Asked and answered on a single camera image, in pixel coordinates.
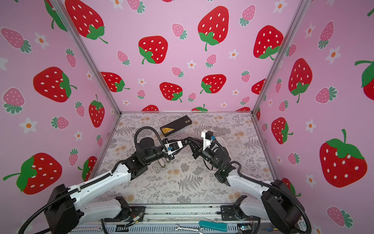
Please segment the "black stapler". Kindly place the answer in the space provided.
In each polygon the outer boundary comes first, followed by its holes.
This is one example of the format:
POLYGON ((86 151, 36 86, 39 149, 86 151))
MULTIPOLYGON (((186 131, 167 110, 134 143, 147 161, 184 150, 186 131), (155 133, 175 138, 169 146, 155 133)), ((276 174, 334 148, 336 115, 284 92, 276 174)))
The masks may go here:
POLYGON ((160 127, 160 130, 162 134, 167 137, 191 124, 192 120, 188 116, 183 116, 175 121, 163 125, 162 127, 160 127))

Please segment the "staple strip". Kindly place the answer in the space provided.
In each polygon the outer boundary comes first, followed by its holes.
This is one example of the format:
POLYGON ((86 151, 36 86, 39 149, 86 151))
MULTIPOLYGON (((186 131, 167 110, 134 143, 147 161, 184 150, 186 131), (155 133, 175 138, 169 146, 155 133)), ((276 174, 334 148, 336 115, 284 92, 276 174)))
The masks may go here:
POLYGON ((162 159, 159 159, 158 162, 159 162, 159 164, 160 164, 160 166, 161 166, 162 168, 165 167, 165 163, 164 163, 164 161, 163 161, 162 159))

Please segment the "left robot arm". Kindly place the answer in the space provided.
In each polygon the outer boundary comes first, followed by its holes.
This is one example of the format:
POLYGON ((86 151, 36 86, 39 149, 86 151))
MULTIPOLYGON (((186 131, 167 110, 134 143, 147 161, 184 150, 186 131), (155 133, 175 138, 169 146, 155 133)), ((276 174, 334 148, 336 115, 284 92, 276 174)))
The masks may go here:
POLYGON ((162 158, 172 160, 187 144, 187 140, 163 140, 161 146, 155 146, 154 140, 146 137, 136 142, 135 152, 129 158, 118 161, 112 170, 69 188, 64 185, 56 187, 50 197, 53 204, 44 212, 50 232, 67 234, 81 224, 99 219, 131 220, 133 212, 123 197, 101 203, 91 201, 112 188, 139 177, 152 162, 162 158))

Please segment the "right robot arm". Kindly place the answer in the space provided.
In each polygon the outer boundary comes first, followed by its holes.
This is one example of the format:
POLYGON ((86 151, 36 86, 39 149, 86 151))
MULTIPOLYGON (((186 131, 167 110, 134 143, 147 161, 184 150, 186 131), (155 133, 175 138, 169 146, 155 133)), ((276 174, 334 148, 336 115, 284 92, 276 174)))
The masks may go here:
POLYGON ((265 182, 243 174, 241 164, 232 161, 228 150, 216 139, 205 147, 203 140, 187 137, 182 145, 190 146, 195 159, 201 157, 217 169, 215 177, 220 183, 239 188, 258 199, 257 208, 249 201, 240 202, 239 209, 244 215, 268 219, 284 234, 296 231, 303 206, 283 181, 265 182))

